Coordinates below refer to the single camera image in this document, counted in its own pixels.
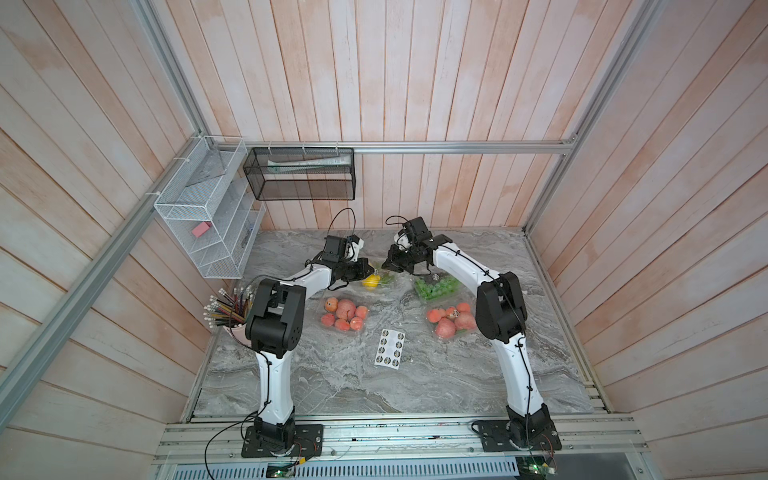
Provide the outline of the pink eraser block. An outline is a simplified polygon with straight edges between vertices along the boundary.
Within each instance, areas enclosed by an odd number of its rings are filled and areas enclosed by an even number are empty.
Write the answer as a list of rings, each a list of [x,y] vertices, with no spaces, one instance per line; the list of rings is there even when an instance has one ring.
[[[203,221],[197,224],[192,230],[191,234],[195,238],[200,238],[202,235],[204,235],[206,232],[208,232],[212,228],[212,223],[210,221]]]

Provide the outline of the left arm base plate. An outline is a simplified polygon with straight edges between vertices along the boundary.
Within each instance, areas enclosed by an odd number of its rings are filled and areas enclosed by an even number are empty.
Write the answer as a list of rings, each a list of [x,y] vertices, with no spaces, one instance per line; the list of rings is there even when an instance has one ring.
[[[258,421],[246,430],[241,456],[311,459],[322,454],[323,442],[322,424],[270,424]]]

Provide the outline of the aluminium front rail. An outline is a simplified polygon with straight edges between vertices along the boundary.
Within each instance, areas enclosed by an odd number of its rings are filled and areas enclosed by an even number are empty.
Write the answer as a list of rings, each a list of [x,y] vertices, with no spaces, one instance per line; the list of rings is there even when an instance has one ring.
[[[497,446],[479,434],[481,421],[493,416],[440,417],[436,414],[381,414],[299,416],[296,435],[311,447],[322,449],[322,460],[415,459],[524,455],[526,449]],[[553,416],[561,448],[542,440],[536,455],[644,453],[650,450],[640,427],[627,414],[563,414]],[[241,455],[245,429],[231,426],[234,420],[170,424],[165,428],[152,462],[154,464],[201,464],[244,462]]]

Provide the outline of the paper in black basket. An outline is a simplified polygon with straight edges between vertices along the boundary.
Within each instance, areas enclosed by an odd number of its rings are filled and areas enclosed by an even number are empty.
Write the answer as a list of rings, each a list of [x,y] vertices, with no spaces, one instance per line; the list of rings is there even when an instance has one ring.
[[[336,174],[345,173],[353,166],[353,157],[332,155],[306,157],[301,155],[273,155],[267,158],[268,174]]]

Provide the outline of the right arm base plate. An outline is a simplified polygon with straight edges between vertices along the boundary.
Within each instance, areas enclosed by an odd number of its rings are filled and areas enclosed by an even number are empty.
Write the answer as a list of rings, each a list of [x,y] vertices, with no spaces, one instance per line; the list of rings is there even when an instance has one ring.
[[[479,436],[484,452],[553,452],[562,449],[559,432],[551,419],[476,420],[470,429]]]

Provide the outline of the clear box of small peaches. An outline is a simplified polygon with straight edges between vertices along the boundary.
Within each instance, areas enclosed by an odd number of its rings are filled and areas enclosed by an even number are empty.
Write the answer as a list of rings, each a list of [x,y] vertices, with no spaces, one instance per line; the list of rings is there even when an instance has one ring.
[[[371,314],[368,305],[347,297],[328,297],[321,303],[319,322],[341,332],[361,332]]]

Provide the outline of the colored pencils bundle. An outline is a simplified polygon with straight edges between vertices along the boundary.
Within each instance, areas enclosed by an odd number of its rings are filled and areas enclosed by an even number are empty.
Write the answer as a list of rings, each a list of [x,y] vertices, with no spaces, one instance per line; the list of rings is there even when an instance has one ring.
[[[219,289],[211,295],[203,309],[203,319],[208,326],[234,329],[246,323],[246,316],[252,305],[251,287],[235,287],[231,292]]]

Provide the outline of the clear box of red apples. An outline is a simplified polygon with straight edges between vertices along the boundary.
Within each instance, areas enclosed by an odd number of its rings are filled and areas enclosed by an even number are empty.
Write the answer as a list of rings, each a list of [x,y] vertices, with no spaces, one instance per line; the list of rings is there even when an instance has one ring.
[[[461,302],[445,308],[430,308],[427,310],[425,318],[433,326],[436,337],[441,340],[449,340],[457,335],[478,329],[472,306],[468,302]]]

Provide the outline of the clear box of grapes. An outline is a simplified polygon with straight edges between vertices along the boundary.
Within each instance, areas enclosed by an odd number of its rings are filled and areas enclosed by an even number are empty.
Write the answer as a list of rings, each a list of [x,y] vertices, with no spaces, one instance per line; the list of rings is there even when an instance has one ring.
[[[446,296],[451,296],[459,290],[462,284],[450,274],[435,273],[429,276],[416,277],[413,288],[417,296],[430,302]]]

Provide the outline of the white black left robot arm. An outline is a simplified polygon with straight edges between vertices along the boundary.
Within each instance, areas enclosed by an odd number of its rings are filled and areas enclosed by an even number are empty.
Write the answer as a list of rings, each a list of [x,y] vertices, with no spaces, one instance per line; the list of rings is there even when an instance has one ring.
[[[248,348],[258,354],[261,406],[244,421],[244,458],[311,458],[322,452],[321,424],[296,427],[292,356],[302,336],[306,300],[335,283],[344,288],[374,273],[361,255],[363,246],[356,235],[329,235],[301,271],[287,279],[266,277],[258,283],[244,336]]]

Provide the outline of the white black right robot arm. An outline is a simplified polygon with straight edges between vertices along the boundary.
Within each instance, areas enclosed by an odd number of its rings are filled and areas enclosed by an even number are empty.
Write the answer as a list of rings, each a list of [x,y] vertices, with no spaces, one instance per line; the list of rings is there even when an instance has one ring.
[[[447,272],[475,293],[477,328],[490,340],[500,363],[508,418],[470,424],[483,450],[534,454],[561,449],[559,433],[538,390],[527,353],[528,314],[518,276],[481,264],[447,236],[432,234],[423,218],[403,218],[383,268],[413,275],[421,263]]]

